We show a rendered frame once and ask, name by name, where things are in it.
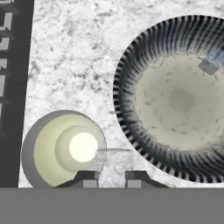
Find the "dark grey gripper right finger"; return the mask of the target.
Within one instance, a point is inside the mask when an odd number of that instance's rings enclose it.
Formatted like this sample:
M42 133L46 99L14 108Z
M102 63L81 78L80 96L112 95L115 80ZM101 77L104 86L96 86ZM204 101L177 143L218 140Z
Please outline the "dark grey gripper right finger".
M125 172L126 188L167 188L156 180L150 178L146 171L126 171Z

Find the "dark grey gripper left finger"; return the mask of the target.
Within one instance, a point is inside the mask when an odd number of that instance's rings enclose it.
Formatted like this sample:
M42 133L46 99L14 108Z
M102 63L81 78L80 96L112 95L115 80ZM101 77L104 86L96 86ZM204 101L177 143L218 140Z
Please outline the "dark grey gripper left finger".
M98 171L78 171L74 179L58 185L58 188L98 188L99 172Z

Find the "black striped ice bowl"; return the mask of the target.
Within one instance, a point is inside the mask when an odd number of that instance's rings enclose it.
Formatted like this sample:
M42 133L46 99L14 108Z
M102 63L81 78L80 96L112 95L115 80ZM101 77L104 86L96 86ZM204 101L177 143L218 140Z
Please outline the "black striped ice bowl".
M224 46L224 19L185 15L139 34L119 59L113 102L124 135L173 177L224 183L224 67L199 68Z

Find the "clear ice cube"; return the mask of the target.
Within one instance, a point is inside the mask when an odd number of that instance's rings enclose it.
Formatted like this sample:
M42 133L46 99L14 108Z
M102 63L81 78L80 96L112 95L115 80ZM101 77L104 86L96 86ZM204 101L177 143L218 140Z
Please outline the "clear ice cube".
M224 67L224 46L213 48L199 63L199 68L209 75Z

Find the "dark cabinet front with drawers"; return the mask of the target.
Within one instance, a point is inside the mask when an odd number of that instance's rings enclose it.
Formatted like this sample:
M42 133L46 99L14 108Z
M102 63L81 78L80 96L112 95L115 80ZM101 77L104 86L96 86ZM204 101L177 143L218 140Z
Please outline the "dark cabinet front with drawers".
M0 0L0 187L17 188L34 0Z

